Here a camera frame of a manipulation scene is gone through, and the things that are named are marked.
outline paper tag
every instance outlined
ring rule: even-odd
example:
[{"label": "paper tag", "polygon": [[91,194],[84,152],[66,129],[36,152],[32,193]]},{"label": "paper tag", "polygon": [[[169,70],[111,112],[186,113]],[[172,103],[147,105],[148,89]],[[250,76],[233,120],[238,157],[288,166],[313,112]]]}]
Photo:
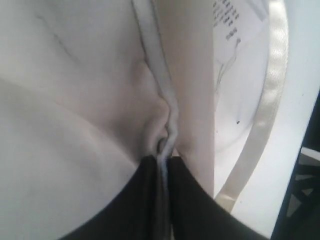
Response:
[{"label": "paper tag", "polygon": [[214,58],[226,64],[263,27],[262,20],[245,0],[213,1]]}]

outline white satin ribbon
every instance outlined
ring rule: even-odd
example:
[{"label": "white satin ribbon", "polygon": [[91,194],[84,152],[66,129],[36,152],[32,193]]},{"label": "white satin ribbon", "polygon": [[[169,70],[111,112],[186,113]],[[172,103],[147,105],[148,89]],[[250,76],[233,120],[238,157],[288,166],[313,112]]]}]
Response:
[{"label": "white satin ribbon", "polygon": [[283,0],[269,1],[269,60],[263,91],[253,126],[242,152],[215,200],[231,212],[240,193],[255,170],[273,128],[284,88],[288,51],[289,27]]}]

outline white fabric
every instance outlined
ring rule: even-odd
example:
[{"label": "white fabric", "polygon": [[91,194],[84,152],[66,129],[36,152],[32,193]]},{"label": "white fabric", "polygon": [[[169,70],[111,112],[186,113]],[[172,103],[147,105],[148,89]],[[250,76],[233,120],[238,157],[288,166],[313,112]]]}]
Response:
[{"label": "white fabric", "polygon": [[[177,150],[210,193],[211,1],[175,2],[163,0],[177,18],[162,29],[182,109]],[[0,239],[57,239],[105,207],[142,156],[157,153],[170,109],[130,0],[0,5]]]}]

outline white surface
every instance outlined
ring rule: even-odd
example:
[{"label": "white surface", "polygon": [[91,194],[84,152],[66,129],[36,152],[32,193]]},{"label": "white surface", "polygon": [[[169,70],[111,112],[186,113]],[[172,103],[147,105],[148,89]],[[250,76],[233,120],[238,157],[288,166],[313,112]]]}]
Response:
[{"label": "white surface", "polygon": [[[320,87],[320,25],[314,24],[319,21],[320,1],[286,0],[285,3],[289,60],[284,91],[264,153],[231,213],[268,238],[277,221]],[[251,61],[250,57],[241,61]],[[244,130],[237,145],[244,144],[246,134]],[[239,153],[230,150],[224,157],[236,161]],[[217,152],[216,170],[220,161]]]}]

